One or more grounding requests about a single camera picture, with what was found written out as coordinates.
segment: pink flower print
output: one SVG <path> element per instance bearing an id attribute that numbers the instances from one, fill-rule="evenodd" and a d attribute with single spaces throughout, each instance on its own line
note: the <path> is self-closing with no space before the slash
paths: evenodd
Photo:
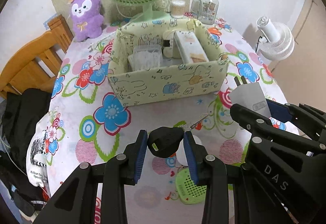
<path id="1" fill-rule="evenodd" d="M 50 126 L 48 128 L 47 133 L 48 133 L 48 140 L 49 140 L 50 143 L 52 143 L 54 140 L 56 140 L 56 138 L 57 138 L 57 129 L 55 127 Z"/>
<path id="2" fill-rule="evenodd" d="M 91 61 L 89 67 L 93 68 L 93 70 L 98 70 L 102 65 L 109 63 L 110 54 L 98 52 L 94 55 L 93 60 Z"/>

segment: purple plush toy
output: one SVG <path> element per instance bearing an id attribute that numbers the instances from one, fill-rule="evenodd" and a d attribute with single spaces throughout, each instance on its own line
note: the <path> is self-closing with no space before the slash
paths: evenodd
<path id="1" fill-rule="evenodd" d="M 100 0 L 73 0 L 71 4 L 70 16 L 76 34 L 75 41 L 99 37 L 104 22 L 104 17 L 99 13 Z"/>

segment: plush toy bow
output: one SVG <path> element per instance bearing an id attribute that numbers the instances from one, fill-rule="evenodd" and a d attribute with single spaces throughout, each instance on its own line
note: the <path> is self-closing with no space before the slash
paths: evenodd
<path id="1" fill-rule="evenodd" d="M 83 31 L 83 29 L 85 29 L 85 26 L 87 26 L 87 22 L 83 22 L 82 24 L 77 25 L 77 27 L 80 28 L 80 31 Z"/>

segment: plastic container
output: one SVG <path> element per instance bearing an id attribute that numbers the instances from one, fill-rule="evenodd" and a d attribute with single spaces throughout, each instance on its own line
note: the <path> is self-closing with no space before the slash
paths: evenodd
<path id="1" fill-rule="evenodd" d="M 194 32 L 175 31 L 173 57 L 180 54 L 184 64 L 209 62 L 209 59 Z"/>
<path id="2" fill-rule="evenodd" d="M 219 0 L 193 0 L 191 10 L 197 13 L 197 18 L 204 24 L 212 25 L 215 22 Z"/>
<path id="3" fill-rule="evenodd" d="M 171 4 L 171 16 L 173 18 L 179 19 L 183 18 L 185 13 L 185 1 L 174 0 Z"/>
<path id="4" fill-rule="evenodd" d="M 136 46 L 133 54 L 133 71 L 159 68 L 163 62 L 160 45 Z"/>

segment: cable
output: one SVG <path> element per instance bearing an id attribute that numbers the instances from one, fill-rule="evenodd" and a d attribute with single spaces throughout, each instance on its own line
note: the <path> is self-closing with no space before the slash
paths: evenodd
<path id="1" fill-rule="evenodd" d="M 2 144 L 3 144 L 4 146 L 6 146 L 8 149 L 10 149 L 10 146 L 7 145 L 7 144 L 5 144 L 3 141 L 2 141 Z"/>
<path id="2" fill-rule="evenodd" d="M 260 40 L 261 38 L 263 38 L 263 37 L 260 36 L 260 37 L 258 38 L 258 41 L 257 41 L 257 47 L 256 47 L 256 53 L 257 53 L 257 51 L 258 51 L 259 40 Z"/>
<path id="3" fill-rule="evenodd" d="M 132 18 L 132 17 L 128 17 L 128 16 L 123 15 L 123 14 L 120 12 L 120 10 L 119 10 L 118 4 L 116 3 L 115 5 L 116 5 L 116 7 L 117 7 L 118 13 L 119 13 L 122 17 L 125 17 L 125 18 Z"/>
<path id="4" fill-rule="evenodd" d="M 3 140 L 2 140 L 2 137 L 0 137 L 0 139 L 1 139 L 1 142 L 2 142 L 2 144 L 3 144 L 3 146 L 4 146 L 4 149 L 5 149 L 5 151 L 7 152 L 7 154 L 8 154 L 8 157 L 9 157 L 9 159 L 11 160 L 11 162 L 17 167 L 17 169 L 18 170 L 20 170 L 24 175 L 26 175 L 26 177 L 28 178 L 28 176 L 27 176 L 27 174 L 25 174 L 25 172 L 23 172 L 17 165 L 16 165 L 16 163 L 14 163 L 14 161 L 11 159 L 11 157 L 10 157 L 10 155 L 9 155 L 9 153 L 8 153 L 8 151 L 7 151 L 7 149 L 6 149 L 6 147 L 5 147 L 5 144 L 4 144 L 4 142 L 3 142 Z M 41 187 L 40 185 L 39 185 L 39 187 L 48 195 L 48 193 L 44 190 L 44 188 L 43 187 Z"/>

